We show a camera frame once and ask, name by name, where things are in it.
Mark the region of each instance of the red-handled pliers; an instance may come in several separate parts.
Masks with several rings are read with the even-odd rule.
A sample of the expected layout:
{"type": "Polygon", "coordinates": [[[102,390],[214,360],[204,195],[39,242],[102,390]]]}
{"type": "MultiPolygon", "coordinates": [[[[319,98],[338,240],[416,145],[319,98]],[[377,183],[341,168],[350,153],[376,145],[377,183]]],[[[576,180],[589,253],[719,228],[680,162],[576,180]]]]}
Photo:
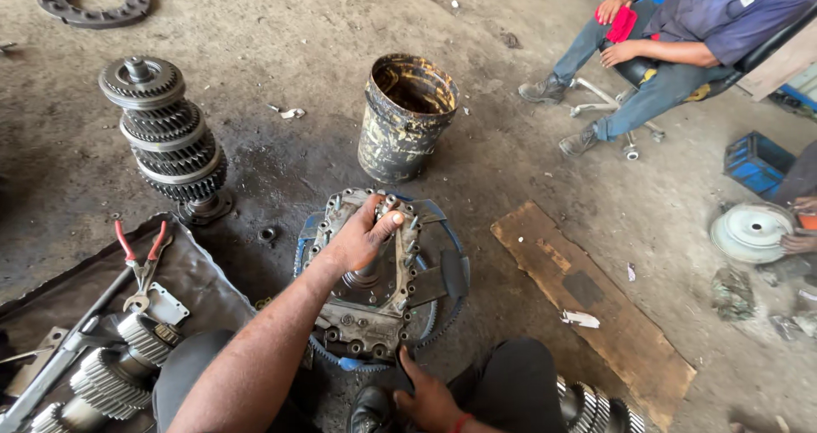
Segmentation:
{"type": "Polygon", "coordinates": [[[165,233],[168,230],[168,221],[162,221],[162,229],[159,230],[158,236],[154,241],[154,246],[150,249],[150,253],[148,253],[148,259],[145,261],[145,265],[139,265],[137,262],[137,255],[133,252],[133,249],[131,249],[128,240],[125,239],[125,234],[122,231],[122,222],[117,220],[114,222],[114,225],[116,227],[116,238],[119,240],[119,244],[122,245],[122,249],[125,250],[125,264],[129,265],[133,269],[133,273],[137,276],[138,290],[136,294],[125,300],[123,311],[127,312],[131,309],[132,305],[135,305],[138,308],[138,312],[144,312],[150,305],[147,292],[150,287],[150,280],[153,278],[154,272],[156,272],[158,257],[162,255],[162,250],[173,241],[172,235],[165,238],[165,233]]]}

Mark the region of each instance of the office chair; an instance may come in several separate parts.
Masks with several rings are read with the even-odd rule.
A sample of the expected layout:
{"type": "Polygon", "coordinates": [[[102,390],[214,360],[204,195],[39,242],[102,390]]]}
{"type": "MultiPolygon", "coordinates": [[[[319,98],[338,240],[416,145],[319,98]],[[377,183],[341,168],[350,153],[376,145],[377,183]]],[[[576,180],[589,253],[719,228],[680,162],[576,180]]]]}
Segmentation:
{"type": "MultiPolygon", "coordinates": [[[[783,44],[788,42],[789,39],[794,37],[801,29],[803,29],[812,19],[817,16],[817,4],[813,4],[809,10],[797,19],[794,23],[790,24],[786,28],[783,28],[781,31],[778,31],[774,34],[768,41],[762,43],[758,46],[755,50],[749,52],[746,56],[741,58],[737,63],[734,64],[734,72],[730,73],[728,76],[724,77],[723,79],[718,79],[716,81],[712,81],[708,84],[704,84],[699,88],[697,91],[692,93],[689,98],[682,101],[681,104],[687,103],[689,101],[703,101],[708,100],[713,96],[723,93],[728,89],[730,86],[737,83],[743,76],[750,73],[754,68],[766,61],[774,52],[781,48],[783,44]]],[[[613,42],[609,40],[605,40],[604,43],[599,46],[599,51],[604,51],[606,48],[613,45],[613,42]]],[[[613,69],[619,76],[621,76],[625,81],[630,84],[630,88],[626,91],[623,91],[617,94],[615,97],[610,96],[607,93],[604,93],[600,88],[596,87],[595,85],[587,82],[586,80],[582,79],[581,77],[575,78],[571,83],[570,86],[576,86],[576,84],[581,84],[586,86],[588,89],[593,91],[593,93],[597,94],[599,98],[603,99],[605,103],[599,104],[580,104],[575,108],[570,109],[570,116],[576,117],[580,113],[584,111],[617,111],[621,108],[621,105],[624,104],[631,96],[638,92],[638,87],[641,83],[645,81],[645,75],[648,75],[647,72],[652,70],[655,71],[656,65],[654,64],[654,60],[645,58],[645,57],[636,57],[632,60],[625,61],[613,66],[613,69]]],[[[659,129],[657,125],[654,123],[647,122],[643,125],[646,127],[650,132],[653,140],[656,142],[661,142],[663,140],[664,134],[663,131],[659,129]]],[[[631,131],[628,131],[626,136],[627,145],[624,146],[623,152],[624,155],[629,160],[636,160],[638,158],[638,148],[635,144],[635,139],[632,135],[631,131]]]]}

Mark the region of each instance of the black bucket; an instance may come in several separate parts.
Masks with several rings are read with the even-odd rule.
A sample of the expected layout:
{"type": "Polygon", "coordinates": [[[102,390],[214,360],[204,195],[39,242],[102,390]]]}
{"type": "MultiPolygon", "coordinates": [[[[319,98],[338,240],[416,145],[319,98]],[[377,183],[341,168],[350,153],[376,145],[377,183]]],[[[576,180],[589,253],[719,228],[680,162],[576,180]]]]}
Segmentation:
{"type": "Polygon", "coordinates": [[[366,82],[360,166],[392,185],[416,178],[458,106],[457,84],[430,61],[409,54],[380,57],[366,82]]]}

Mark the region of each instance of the shoe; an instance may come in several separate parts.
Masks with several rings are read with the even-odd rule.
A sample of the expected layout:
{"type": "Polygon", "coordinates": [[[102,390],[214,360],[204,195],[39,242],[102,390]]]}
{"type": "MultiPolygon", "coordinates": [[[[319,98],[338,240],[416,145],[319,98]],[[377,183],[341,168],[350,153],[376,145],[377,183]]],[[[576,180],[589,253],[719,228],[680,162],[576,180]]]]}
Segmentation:
{"type": "Polygon", "coordinates": [[[346,419],[346,433],[387,431],[390,424],[391,406],[386,392],[376,386],[358,392],[346,419]]]}
{"type": "Polygon", "coordinates": [[[593,129],[594,125],[596,124],[592,123],[584,127],[581,133],[570,135],[563,139],[559,142],[559,148],[568,157],[578,157],[584,154],[587,149],[592,148],[599,142],[596,130],[593,129]]]}
{"type": "Polygon", "coordinates": [[[550,73],[547,79],[535,84],[519,86],[519,95],[534,103],[559,104],[565,98],[567,85],[559,83],[557,75],[550,73]]]}

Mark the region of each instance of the blue plastic box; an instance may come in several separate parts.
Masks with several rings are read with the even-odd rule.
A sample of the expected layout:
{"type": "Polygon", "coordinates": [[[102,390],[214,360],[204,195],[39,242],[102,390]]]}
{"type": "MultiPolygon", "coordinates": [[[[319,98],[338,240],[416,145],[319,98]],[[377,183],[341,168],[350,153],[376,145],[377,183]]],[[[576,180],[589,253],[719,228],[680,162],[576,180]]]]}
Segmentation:
{"type": "Polygon", "coordinates": [[[797,158],[753,131],[726,148],[724,173],[765,200],[771,200],[797,158]]]}

